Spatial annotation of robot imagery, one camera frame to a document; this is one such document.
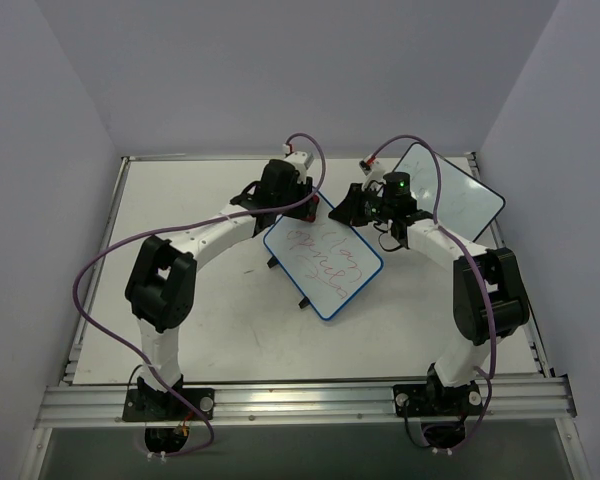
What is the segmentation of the blue-framed whiteboard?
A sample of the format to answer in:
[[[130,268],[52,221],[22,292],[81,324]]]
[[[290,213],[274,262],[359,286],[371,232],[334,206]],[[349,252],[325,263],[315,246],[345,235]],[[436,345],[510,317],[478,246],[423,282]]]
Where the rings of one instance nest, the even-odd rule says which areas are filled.
[[[333,205],[323,195],[313,223],[283,216],[263,244],[302,299],[324,321],[332,320],[383,269],[377,251],[352,227],[328,217]]]

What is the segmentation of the red heart-shaped eraser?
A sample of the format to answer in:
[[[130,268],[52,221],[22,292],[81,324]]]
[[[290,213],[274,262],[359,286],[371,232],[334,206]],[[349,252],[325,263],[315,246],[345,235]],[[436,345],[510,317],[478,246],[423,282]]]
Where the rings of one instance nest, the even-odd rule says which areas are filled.
[[[316,220],[319,202],[319,197],[315,195],[304,204],[304,213],[302,217],[303,221],[313,223]]]

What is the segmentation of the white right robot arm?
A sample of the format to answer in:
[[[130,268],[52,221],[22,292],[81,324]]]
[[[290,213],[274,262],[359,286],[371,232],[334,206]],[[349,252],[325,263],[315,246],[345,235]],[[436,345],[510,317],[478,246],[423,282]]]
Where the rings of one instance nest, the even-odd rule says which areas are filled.
[[[528,296],[515,254],[490,249],[451,232],[418,207],[410,177],[402,172],[383,176],[379,189],[353,183],[329,217],[351,227],[385,224],[400,247],[418,252],[451,274],[455,332],[432,365],[424,400],[435,412],[449,411],[460,400],[484,361],[493,374],[498,342],[526,325]]]

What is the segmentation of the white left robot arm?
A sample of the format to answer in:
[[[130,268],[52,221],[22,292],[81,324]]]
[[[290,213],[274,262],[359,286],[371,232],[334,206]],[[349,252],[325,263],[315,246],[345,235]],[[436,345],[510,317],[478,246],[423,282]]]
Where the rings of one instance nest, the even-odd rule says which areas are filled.
[[[229,248],[271,227],[279,215],[270,208],[309,195],[313,179],[307,170],[312,161],[313,156],[304,152],[272,159],[261,178],[219,212],[216,223],[167,238],[152,235],[142,243],[125,298],[138,319],[141,349],[148,358],[138,386],[147,392],[146,408],[157,418],[170,419],[181,409],[179,327],[192,310],[197,273]]]

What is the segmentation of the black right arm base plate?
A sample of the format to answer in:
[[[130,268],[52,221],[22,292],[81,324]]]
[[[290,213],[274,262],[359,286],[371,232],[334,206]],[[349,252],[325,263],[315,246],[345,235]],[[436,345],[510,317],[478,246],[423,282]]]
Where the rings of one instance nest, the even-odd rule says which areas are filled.
[[[475,382],[461,387],[396,384],[392,393],[395,412],[403,418],[477,416],[483,408]]]

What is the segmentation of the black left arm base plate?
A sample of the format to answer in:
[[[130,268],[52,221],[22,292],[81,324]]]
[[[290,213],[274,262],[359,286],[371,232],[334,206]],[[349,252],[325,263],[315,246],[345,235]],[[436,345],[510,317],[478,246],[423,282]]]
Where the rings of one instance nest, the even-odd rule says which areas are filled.
[[[147,389],[131,388],[125,398],[122,412],[124,422],[165,422],[185,419],[201,421],[213,418],[215,406],[215,390],[208,387],[185,386],[177,388],[179,394],[201,415],[192,412],[179,399],[169,392],[150,393]]]

